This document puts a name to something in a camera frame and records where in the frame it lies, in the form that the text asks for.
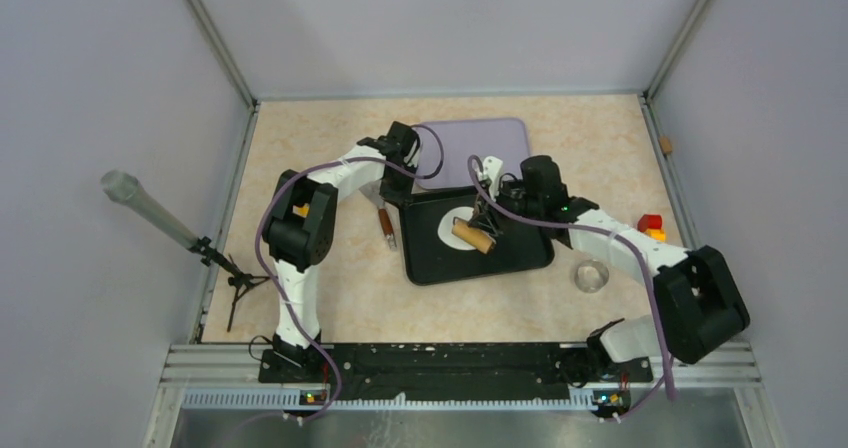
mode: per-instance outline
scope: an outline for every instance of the wooden roller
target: wooden roller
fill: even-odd
[[[477,251],[484,255],[489,254],[492,248],[495,247],[495,241],[489,238],[487,234],[477,228],[468,226],[465,220],[460,220],[459,218],[454,218],[451,233],[460,240],[477,248]]]

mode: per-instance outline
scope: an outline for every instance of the tripod base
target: tripod base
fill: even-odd
[[[239,300],[241,300],[244,295],[250,293],[252,289],[270,279],[271,277],[269,276],[254,276],[247,273],[242,273],[241,277],[231,276],[227,279],[227,283],[236,289],[236,292],[233,293],[233,303],[230,306],[230,319],[227,321],[227,333],[233,329],[233,317],[236,314],[236,304]]]
[[[262,283],[270,280],[271,277],[251,275],[250,273],[241,271],[238,265],[236,265],[236,262],[233,260],[233,257],[226,257],[220,251],[212,248],[212,240],[206,236],[198,238],[198,240],[194,243],[194,246],[189,248],[188,251],[199,254],[202,257],[200,262],[204,265],[209,266],[212,263],[215,263],[223,268],[227,273],[232,275],[227,278],[227,284],[235,288],[236,292],[233,294],[233,303],[230,306],[230,319],[227,322],[227,333],[229,333],[233,328],[233,317],[236,314],[236,304],[244,297],[244,295],[248,294],[252,289]]]

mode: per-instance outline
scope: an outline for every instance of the microphone stand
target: microphone stand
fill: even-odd
[[[268,281],[270,277],[256,276],[243,272],[236,265],[235,261],[233,261],[232,257],[228,258],[212,247],[212,240],[206,236],[199,238],[180,220],[162,207],[159,202],[144,190],[141,183],[134,176],[122,171],[112,170],[103,175],[103,178],[100,179],[100,186],[110,200],[130,208],[183,248],[191,253],[200,255],[201,263],[206,266],[215,263],[230,274],[227,278],[227,284],[235,288],[235,293],[233,295],[232,305],[230,306],[230,318],[227,322],[227,332],[229,333],[233,328],[236,304],[244,295]]]

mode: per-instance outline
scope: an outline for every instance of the gray microphone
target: gray microphone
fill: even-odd
[[[129,207],[182,247],[191,250],[197,245],[198,236],[144,191],[138,178],[112,170],[103,175],[100,186],[110,200]]]

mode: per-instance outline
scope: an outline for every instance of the black tray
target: black tray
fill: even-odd
[[[442,217],[460,206],[473,206],[473,186],[412,195],[400,212],[406,276],[416,285],[433,285],[480,276],[544,268],[554,260],[551,240],[539,228],[504,223],[504,234],[488,255],[453,249],[436,232]]]

